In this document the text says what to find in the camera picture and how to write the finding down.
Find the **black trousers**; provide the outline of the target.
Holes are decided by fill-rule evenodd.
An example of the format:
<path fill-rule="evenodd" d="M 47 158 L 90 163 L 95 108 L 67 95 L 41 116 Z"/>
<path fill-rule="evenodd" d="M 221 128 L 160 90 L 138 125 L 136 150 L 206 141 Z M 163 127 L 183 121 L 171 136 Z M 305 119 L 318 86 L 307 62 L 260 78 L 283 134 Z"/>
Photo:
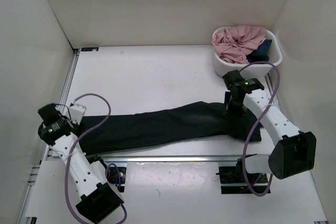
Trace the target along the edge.
<path fill-rule="evenodd" d="M 223 103 L 195 102 L 179 108 L 131 115 L 112 115 L 79 145 L 87 155 L 228 135 L 244 141 L 257 118 L 225 112 Z"/>

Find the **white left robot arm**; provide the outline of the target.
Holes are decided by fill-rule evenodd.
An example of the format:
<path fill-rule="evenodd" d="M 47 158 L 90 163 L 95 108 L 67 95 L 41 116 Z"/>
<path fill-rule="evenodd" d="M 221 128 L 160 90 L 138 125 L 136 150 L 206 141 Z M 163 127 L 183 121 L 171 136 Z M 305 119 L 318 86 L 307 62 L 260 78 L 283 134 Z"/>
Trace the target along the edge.
<path fill-rule="evenodd" d="M 75 182 L 80 202 L 77 211 L 93 223 L 99 223 L 120 207 L 124 201 L 115 187 L 108 183 L 110 169 L 100 157 L 90 161 L 80 145 L 75 143 L 75 130 L 85 114 L 86 107 L 71 104 L 63 115 L 51 103 L 38 110 L 42 124 L 39 137 L 57 153 L 64 164 L 69 164 L 68 176 Z"/>

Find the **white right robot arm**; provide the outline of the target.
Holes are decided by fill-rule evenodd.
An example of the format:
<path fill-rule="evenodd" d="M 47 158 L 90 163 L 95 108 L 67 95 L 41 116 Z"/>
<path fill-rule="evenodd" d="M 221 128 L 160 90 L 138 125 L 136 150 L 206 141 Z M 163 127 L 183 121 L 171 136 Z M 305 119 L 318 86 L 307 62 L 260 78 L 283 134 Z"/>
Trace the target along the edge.
<path fill-rule="evenodd" d="M 240 114 L 242 109 L 249 110 L 275 146 L 271 154 L 244 157 L 242 165 L 236 168 L 240 181 L 249 181 L 255 173 L 284 179 L 313 169 L 317 140 L 312 132 L 301 131 L 271 105 L 270 96 L 258 79 L 244 79 L 238 70 L 233 70 L 226 73 L 223 80 L 228 89 L 228 112 Z"/>

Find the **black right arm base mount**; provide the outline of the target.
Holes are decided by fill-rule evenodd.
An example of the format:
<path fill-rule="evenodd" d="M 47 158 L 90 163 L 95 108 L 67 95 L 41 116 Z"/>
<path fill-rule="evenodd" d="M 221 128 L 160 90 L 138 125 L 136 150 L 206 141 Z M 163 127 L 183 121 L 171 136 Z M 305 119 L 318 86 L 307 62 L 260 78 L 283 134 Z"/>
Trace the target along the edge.
<path fill-rule="evenodd" d="M 216 175 L 220 180 L 222 195 L 252 194 L 238 167 L 220 166 Z M 247 178 L 256 193 L 261 194 L 266 190 L 268 185 L 266 174 L 247 174 Z"/>

